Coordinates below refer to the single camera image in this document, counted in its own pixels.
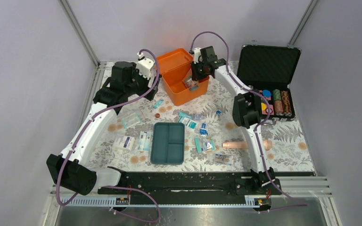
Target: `divided plastic tray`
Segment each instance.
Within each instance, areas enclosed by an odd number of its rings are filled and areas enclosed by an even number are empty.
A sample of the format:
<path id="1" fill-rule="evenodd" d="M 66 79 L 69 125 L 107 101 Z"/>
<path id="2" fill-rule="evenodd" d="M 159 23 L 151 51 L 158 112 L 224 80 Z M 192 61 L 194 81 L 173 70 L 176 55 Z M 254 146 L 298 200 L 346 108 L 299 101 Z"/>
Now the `divided plastic tray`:
<path id="1" fill-rule="evenodd" d="M 180 122 L 158 122 L 153 126 L 150 161 L 177 165 L 184 162 L 185 126 Z"/>

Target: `blue packet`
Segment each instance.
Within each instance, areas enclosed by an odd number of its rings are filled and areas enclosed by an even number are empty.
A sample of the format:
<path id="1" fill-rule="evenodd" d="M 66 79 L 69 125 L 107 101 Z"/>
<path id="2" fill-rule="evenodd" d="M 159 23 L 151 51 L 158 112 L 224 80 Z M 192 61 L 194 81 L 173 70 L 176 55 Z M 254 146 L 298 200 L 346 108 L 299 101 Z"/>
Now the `blue packet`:
<path id="1" fill-rule="evenodd" d="M 181 117 L 184 117 L 184 118 L 192 119 L 192 116 L 190 116 L 189 114 L 185 114 L 184 112 L 180 112 L 180 113 L 178 113 L 178 115 Z"/>
<path id="2" fill-rule="evenodd" d="M 206 123 L 202 123 L 202 126 L 200 127 L 199 133 L 200 133 L 201 137 L 207 137 L 209 135 L 209 133 L 207 132 L 207 124 Z"/>
<path id="3" fill-rule="evenodd" d="M 155 108 L 155 109 L 158 108 L 162 103 L 163 103 L 163 99 L 158 100 L 158 101 L 156 102 L 156 104 L 153 105 L 153 108 Z"/>

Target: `gray wall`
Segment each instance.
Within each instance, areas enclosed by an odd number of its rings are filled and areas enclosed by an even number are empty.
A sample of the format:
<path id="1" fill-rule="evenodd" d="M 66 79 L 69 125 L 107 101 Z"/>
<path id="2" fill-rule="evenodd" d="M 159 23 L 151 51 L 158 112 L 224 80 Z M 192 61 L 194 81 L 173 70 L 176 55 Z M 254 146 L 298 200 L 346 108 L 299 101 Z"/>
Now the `gray wall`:
<path id="1" fill-rule="evenodd" d="M 238 60 L 241 46 L 286 46 L 310 0 L 69 0 L 97 57 L 135 60 L 141 48 L 155 54 L 176 48 L 189 50 L 202 31 L 219 33 Z M 206 34 L 196 47 L 213 45 L 219 57 L 226 49 Z"/>
<path id="2" fill-rule="evenodd" d="M 0 226 L 38 224 L 92 74 L 58 1 L 0 1 Z"/>
<path id="3" fill-rule="evenodd" d="M 344 226 L 362 225 L 362 1 L 321 1 L 297 46 L 292 92 Z"/>

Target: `wire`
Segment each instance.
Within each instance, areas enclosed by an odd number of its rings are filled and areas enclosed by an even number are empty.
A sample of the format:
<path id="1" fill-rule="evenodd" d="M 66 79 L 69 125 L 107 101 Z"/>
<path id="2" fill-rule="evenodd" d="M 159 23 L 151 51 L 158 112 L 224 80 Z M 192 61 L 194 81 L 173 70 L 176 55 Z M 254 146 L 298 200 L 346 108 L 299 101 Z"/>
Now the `wire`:
<path id="1" fill-rule="evenodd" d="M 128 200 L 128 202 L 130 201 L 130 193 L 131 193 L 131 190 L 128 190 L 127 191 L 127 200 Z"/>
<path id="2" fill-rule="evenodd" d="M 227 42 L 226 42 L 219 34 L 217 34 L 217 33 L 215 33 L 215 32 L 211 32 L 211 31 L 205 31 L 205 32 L 201 32 L 201 33 L 197 34 L 197 35 L 195 36 L 195 38 L 193 39 L 193 41 L 192 41 L 191 49 L 190 49 L 190 50 L 192 51 L 193 44 L 194 44 L 196 38 L 197 38 L 198 36 L 202 35 L 202 34 L 205 34 L 205 33 L 210 33 L 210 34 L 216 35 L 216 36 L 219 37 L 219 38 L 223 41 L 223 43 L 225 44 L 225 47 L 227 48 L 227 60 L 226 60 L 226 62 L 225 62 L 225 66 L 226 66 L 227 73 L 228 73 L 228 75 L 231 77 L 231 79 L 232 79 L 241 89 L 243 89 L 244 91 L 249 92 L 249 93 L 251 93 L 251 94 L 253 94 L 253 95 L 256 95 L 256 96 L 260 97 L 260 98 L 264 101 L 264 103 L 266 104 L 267 108 L 269 109 L 269 108 L 270 108 L 270 104 L 268 103 L 268 101 L 267 101 L 267 99 L 266 99 L 265 97 L 263 97 L 263 96 L 260 95 L 259 93 L 254 92 L 253 90 L 250 90 L 250 89 L 245 88 L 245 87 L 244 87 L 243 85 L 241 85 L 241 84 L 236 80 L 236 78 L 230 73 L 230 69 L 229 69 L 229 65 L 228 65 L 228 58 L 229 58 L 229 55 L 230 55 L 230 49 L 228 48 Z M 290 196 L 289 194 L 285 193 L 285 192 L 282 191 L 280 188 L 278 188 L 277 185 L 273 182 L 273 180 L 272 180 L 271 177 L 270 177 L 270 174 L 269 174 L 269 172 L 268 172 L 268 170 L 267 170 L 266 161 L 265 161 L 265 159 L 264 159 L 263 149 L 262 149 L 262 146 L 260 145 L 259 134 L 257 133 L 257 128 L 258 128 L 259 126 L 263 125 L 264 122 L 269 119 L 269 117 L 270 117 L 270 114 L 267 114 L 266 117 L 265 117 L 265 119 L 264 119 L 263 121 L 259 122 L 259 123 L 255 126 L 255 128 L 253 129 L 253 131 L 255 132 L 255 135 L 256 135 L 256 140 L 257 140 L 257 142 L 258 142 L 258 144 L 259 144 L 258 146 L 259 146 L 259 150 L 260 150 L 260 157 L 262 158 L 262 162 L 263 162 L 263 166 L 264 166 L 264 171 L 265 171 L 265 173 L 266 173 L 267 178 L 268 178 L 269 181 L 271 182 L 271 184 L 272 184 L 281 194 L 283 194 L 283 195 L 285 195 L 286 197 L 288 197 L 288 198 L 296 201 L 297 203 L 299 203 L 298 205 L 291 205 L 291 206 L 286 206 L 286 207 L 280 207 L 280 208 L 272 209 L 272 210 L 269 210 L 269 212 L 270 212 L 270 211 L 290 209 L 290 208 L 295 208 L 295 207 L 301 207 L 301 206 L 308 206 L 309 204 L 304 203 L 304 202 L 302 202 L 302 201 L 300 201 L 300 200 L 298 200 L 298 199 Z"/>
<path id="3" fill-rule="evenodd" d="M 135 217 L 133 215 L 129 215 L 129 214 L 126 214 L 126 213 L 123 213 L 123 212 L 116 212 L 116 210 L 114 210 L 115 213 L 119 213 L 123 216 L 126 216 L 126 217 L 129 217 L 129 218 L 132 218 L 132 219 L 135 219 L 135 220 L 139 220 L 139 221 L 142 221 L 142 222 L 146 222 L 146 223 L 156 223 L 160 220 L 160 218 L 162 217 L 162 213 L 160 211 L 160 207 L 159 205 L 157 204 L 156 200 L 154 198 L 152 198 L 152 196 L 150 196 L 149 194 L 147 194 L 146 192 L 142 191 L 142 190 L 139 190 L 139 189 L 135 189 L 135 188 L 130 188 L 130 187 L 117 187 L 117 186 L 105 186 L 107 188 L 112 188 L 112 189 L 119 189 L 119 190 L 127 190 L 127 191 L 136 191 L 136 192 L 139 192 L 139 193 L 142 193 L 144 195 L 146 195 L 150 200 L 152 200 L 152 202 L 155 204 L 156 206 L 156 209 L 157 209 L 157 213 L 158 213 L 158 216 L 155 220 L 145 220 L 145 219 L 141 219 L 141 218 L 138 218 L 138 217 Z"/>
<path id="4" fill-rule="evenodd" d="M 111 107 L 108 107 L 108 108 L 105 108 L 97 113 L 95 113 L 90 120 L 87 121 L 87 123 L 84 125 L 84 127 L 81 129 L 80 133 L 78 134 L 77 138 L 75 139 L 74 141 L 74 144 L 72 145 L 71 147 L 71 150 L 69 150 L 65 160 L 63 161 L 63 164 L 62 166 L 60 167 L 60 170 L 59 170 L 59 174 L 58 174 L 58 180 L 56 182 L 56 201 L 58 202 L 58 204 L 60 206 L 66 206 L 67 204 L 69 204 L 77 195 L 78 193 L 74 193 L 73 196 L 71 196 L 71 198 L 69 200 L 67 200 L 66 202 L 62 202 L 60 200 L 60 182 L 62 181 L 62 175 L 63 175 L 63 171 L 65 169 L 65 166 L 71 156 L 71 154 L 73 153 L 74 149 L 77 147 L 77 144 L 78 142 L 80 141 L 80 138 L 81 136 L 84 134 L 84 132 L 86 131 L 86 129 L 88 128 L 88 126 L 91 124 L 91 122 L 93 122 L 95 120 L 96 117 L 98 117 L 100 114 L 102 114 L 103 112 L 106 112 L 106 111 L 109 111 L 111 109 L 114 109 L 114 108 L 118 108 L 118 107 L 121 107 L 121 106 L 124 106 L 124 105 L 127 105 L 127 104 L 131 104 L 139 99 L 142 99 L 143 97 L 145 97 L 147 94 L 149 94 L 153 89 L 154 87 L 156 86 L 156 84 L 159 82 L 159 72 L 160 72 L 160 68 L 159 68 L 159 63 L 157 61 L 157 58 L 156 56 L 148 49 L 141 49 L 139 51 L 139 54 L 141 54 L 141 52 L 148 52 L 154 59 L 155 63 L 156 63 L 156 77 L 155 77 L 155 80 L 153 81 L 153 84 L 152 86 L 145 92 L 143 93 L 141 96 L 133 99 L 133 100 L 130 100 L 130 101 L 127 101 L 125 103 L 121 103 L 121 104 L 118 104 L 118 105 L 114 105 L 114 106 L 111 106 Z M 115 186 L 107 186 L 107 187 L 110 187 L 110 188 L 114 188 L 114 189 L 120 189 L 120 190 L 130 190 L 130 191 L 136 191 L 136 192 L 140 192 L 146 196 L 148 196 L 148 198 L 150 198 L 153 203 L 155 203 L 156 207 L 157 207 L 157 211 L 159 213 L 159 218 L 156 220 L 156 221 L 146 221 L 146 220 L 143 220 L 143 219 L 140 219 L 140 218 L 137 218 L 137 217 L 133 217 L 131 215 L 128 215 L 128 214 L 123 214 L 121 212 L 121 214 L 125 215 L 125 216 L 129 216 L 133 219 L 137 219 L 137 220 L 141 220 L 143 222 L 147 222 L 147 223 L 155 223 L 157 222 L 159 219 L 160 219 L 160 209 L 159 209 L 159 206 L 157 205 L 156 201 L 150 196 L 148 195 L 147 193 L 141 191 L 141 190 L 138 190 L 138 189 L 135 189 L 135 188 L 121 188 L 121 187 L 115 187 Z"/>
<path id="5" fill-rule="evenodd" d="M 271 189 L 267 189 L 266 199 L 269 199 L 270 196 L 271 196 Z"/>

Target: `aluminum frame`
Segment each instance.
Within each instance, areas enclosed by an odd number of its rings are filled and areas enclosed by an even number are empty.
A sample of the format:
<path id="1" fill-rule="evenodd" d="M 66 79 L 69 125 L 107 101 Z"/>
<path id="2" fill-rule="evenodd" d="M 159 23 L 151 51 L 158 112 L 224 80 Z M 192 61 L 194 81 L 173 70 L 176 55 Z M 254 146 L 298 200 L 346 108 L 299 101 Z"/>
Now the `aluminum frame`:
<path id="1" fill-rule="evenodd" d="M 78 22 L 77 18 L 75 17 L 75 14 L 74 14 L 73 10 L 71 9 L 70 4 L 68 3 L 67 0 L 58 0 L 58 1 L 59 1 L 60 5 L 62 6 L 64 12 L 66 13 L 66 16 L 67 16 L 69 22 L 73 26 L 75 33 L 77 34 L 78 38 L 80 38 L 80 41 L 81 41 L 82 45 L 84 46 L 85 51 L 87 52 L 88 56 L 90 57 L 92 63 L 95 66 L 98 66 L 99 59 L 96 56 L 95 52 L 93 51 L 90 43 L 88 42 L 88 39 L 85 36 L 85 33 L 80 26 L 80 23 Z"/>
<path id="2" fill-rule="evenodd" d="M 85 100 L 84 107 L 82 108 L 82 115 L 80 120 L 78 121 L 77 128 L 80 128 L 84 120 L 87 118 L 88 112 L 91 109 L 91 104 L 95 96 L 95 93 L 100 89 L 100 86 L 102 84 L 103 75 L 106 69 L 106 64 L 107 64 L 106 62 L 99 64 L 99 67 L 97 67 L 97 70 L 95 71 L 95 74 L 91 79 L 91 84 L 88 89 L 87 99 Z"/>
<path id="3" fill-rule="evenodd" d="M 314 9 L 318 5 L 320 0 L 311 0 L 309 6 L 307 7 L 306 11 L 304 12 L 302 19 L 300 19 L 299 24 L 297 25 L 295 32 L 293 33 L 291 39 L 288 42 L 288 46 L 293 46 L 296 43 L 297 38 L 299 38 L 302 30 L 306 26 L 307 21 L 309 20 L 310 16 L 312 15 Z"/>
<path id="4" fill-rule="evenodd" d="M 321 204 L 321 209 L 323 211 L 324 217 L 326 219 L 327 225 L 329 226 L 341 226 L 341 220 L 339 214 L 335 207 L 335 202 L 332 197 L 331 190 L 329 188 L 329 184 L 326 177 L 277 177 L 280 179 L 282 190 L 287 192 L 293 197 L 296 198 L 317 198 L 317 200 Z M 56 220 L 59 215 L 60 206 L 58 205 L 55 195 L 56 195 L 56 187 L 53 186 L 50 192 L 50 195 L 47 200 L 46 206 L 49 207 L 47 211 L 43 214 L 43 226 L 54 226 Z M 62 188 L 61 196 L 63 198 L 69 198 L 73 195 L 74 192 Z M 97 194 L 96 190 L 93 190 L 90 194 L 86 196 L 80 196 L 79 199 L 89 199 L 94 200 L 100 199 L 104 200 L 111 199 L 114 197 L 119 197 L 122 195 L 101 195 Z M 259 195 L 245 195 L 245 198 L 259 198 L 263 196 Z M 272 198 L 280 198 L 283 195 L 272 195 Z M 94 203 L 83 204 L 82 206 L 94 206 Z M 164 208 L 243 208 L 243 205 L 159 205 Z M 154 205 L 129 205 L 129 207 L 154 207 Z"/>

